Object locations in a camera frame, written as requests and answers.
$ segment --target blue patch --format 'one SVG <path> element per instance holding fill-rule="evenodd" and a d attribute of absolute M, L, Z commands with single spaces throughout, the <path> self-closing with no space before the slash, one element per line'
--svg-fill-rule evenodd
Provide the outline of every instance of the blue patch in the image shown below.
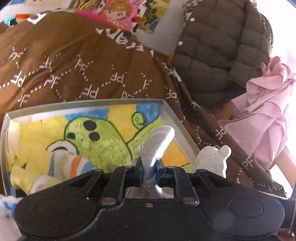
<path fill-rule="evenodd" d="M 84 167 L 82 168 L 82 171 L 80 174 L 87 173 L 91 171 L 95 166 L 91 162 L 87 162 Z"/>
<path fill-rule="evenodd" d="M 75 118 L 77 118 L 79 116 L 86 116 L 86 117 L 90 117 L 90 118 L 107 120 L 108 112 L 109 112 L 109 109 L 91 110 L 91 111 L 86 111 L 86 112 L 65 115 L 65 118 L 68 120 L 68 122 L 74 120 Z"/>
<path fill-rule="evenodd" d="M 55 153 L 53 153 L 52 156 L 50 157 L 50 164 L 49 164 L 49 171 L 48 171 L 48 175 L 51 177 L 54 177 L 54 155 Z"/>
<path fill-rule="evenodd" d="M 159 103 L 137 104 L 137 112 L 144 116 L 146 126 L 159 116 Z"/>
<path fill-rule="evenodd" d="M 11 172 L 7 172 L 6 174 L 7 174 L 7 179 L 8 179 L 8 183 L 9 183 L 9 195 L 17 197 L 16 190 L 15 190 L 15 188 L 12 186 L 12 184 L 10 182 Z"/>
<path fill-rule="evenodd" d="M 3 22 L 4 22 L 8 27 L 11 27 L 11 26 L 10 26 L 10 21 L 11 21 L 12 19 L 15 19 L 15 15 L 12 15 L 12 16 L 10 16 L 10 17 L 4 19 Z"/>
<path fill-rule="evenodd" d="M 22 4 L 25 3 L 27 0 L 12 0 L 9 5 L 15 5 L 15 4 Z"/>
<path fill-rule="evenodd" d="M 12 205 L 12 207 L 10 207 L 6 201 L 3 202 L 3 204 L 7 210 L 11 210 L 11 217 L 14 219 L 15 218 L 15 207 L 17 206 L 17 204 L 14 203 Z"/>

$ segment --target dark olive jacket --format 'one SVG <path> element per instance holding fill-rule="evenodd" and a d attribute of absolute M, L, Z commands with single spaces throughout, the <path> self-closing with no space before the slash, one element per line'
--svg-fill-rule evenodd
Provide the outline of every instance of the dark olive jacket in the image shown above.
<path fill-rule="evenodd" d="M 203 0 L 193 10 L 172 65 L 191 97 L 209 109 L 245 93 L 273 44 L 268 20 L 248 0 Z"/>

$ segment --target black dots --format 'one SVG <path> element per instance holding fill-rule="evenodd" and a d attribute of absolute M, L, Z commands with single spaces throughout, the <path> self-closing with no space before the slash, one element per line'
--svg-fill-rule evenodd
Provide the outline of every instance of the black dots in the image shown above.
<path fill-rule="evenodd" d="M 91 132 L 91 133 L 89 133 L 89 138 L 92 141 L 98 141 L 98 140 L 100 140 L 100 135 L 97 132 Z"/>
<path fill-rule="evenodd" d="M 88 131 L 94 131 L 96 129 L 96 123 L 92 120 L 86 120 L 83 122 L 83 126 Z"/>
<path fill-rule="evenodd" d="M 75 139 L 76 136 L 75 136 L 75 134 L 74 134 L 73 132 L 69 132 L 69 133 L 67 134 L 67 138 L 69 138 L 69 139 Z"/>

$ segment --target white teddy bear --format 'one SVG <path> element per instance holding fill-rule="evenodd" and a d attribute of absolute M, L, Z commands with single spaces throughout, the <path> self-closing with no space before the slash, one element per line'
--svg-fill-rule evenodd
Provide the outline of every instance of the white teddy bear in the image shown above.
<path fill-rule="evenodd" d="M 226 178 L 226 159 L 230 154 L 229 146 L 222 146 L 219 150 L 213 146 L 206 146 L 198 153 L 193 169 L 205 169 Z"/>

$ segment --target white cloth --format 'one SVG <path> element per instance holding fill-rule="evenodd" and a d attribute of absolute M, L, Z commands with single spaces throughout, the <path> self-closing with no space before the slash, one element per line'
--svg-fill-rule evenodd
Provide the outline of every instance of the white cloth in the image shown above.
<path fill-rule="evenodd" d="M 14 221 L 17 203 L 22 198 L 0 195 L 0 240 L 17 241 L 22 235 Z"/>

